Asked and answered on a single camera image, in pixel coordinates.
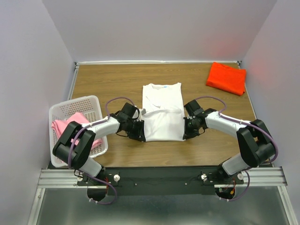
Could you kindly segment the white t-shirt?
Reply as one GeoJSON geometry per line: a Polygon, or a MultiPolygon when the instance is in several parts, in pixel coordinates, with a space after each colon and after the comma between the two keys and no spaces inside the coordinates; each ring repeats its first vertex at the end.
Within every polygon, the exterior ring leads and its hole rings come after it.
{"type": "Polygon", "coordinates": [[[183,141],[184,106],[181,83],[147,84],[142,88],[142,115],[146,142],[183,141]]]}

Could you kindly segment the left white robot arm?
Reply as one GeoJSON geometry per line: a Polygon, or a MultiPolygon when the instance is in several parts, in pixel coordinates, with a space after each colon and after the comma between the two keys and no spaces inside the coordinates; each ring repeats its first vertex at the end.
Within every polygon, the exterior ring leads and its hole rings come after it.
{"type": "Polygon", "coordinates": [[[133,104],[125,103],[121,110],[92,123],[70,122],[52,153],[70,169],[88,174],[88,180],[93,185],[99,185],[103,182],[105,168],[90,157],[92,145],[97,139],[121,131],[132,140],[146,141],[141,110],[133,104]]]}

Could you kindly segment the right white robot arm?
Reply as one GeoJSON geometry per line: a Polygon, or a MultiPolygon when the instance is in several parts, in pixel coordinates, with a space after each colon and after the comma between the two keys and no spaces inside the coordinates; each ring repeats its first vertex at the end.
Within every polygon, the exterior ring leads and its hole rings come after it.
{"type": "Polygon", "coordinates": [[[266,162],[274,161],[278,156],[278,147],[262,120],[239,120],[209,108],[204,110],[196,99],[184,105],[188,116],[184,118],[184,139],[200,135],[199,130],[215,129],[235,137],[240,152],[222,162],[209,176],[225,184],[236,173],[255,168],[266,162]]]}

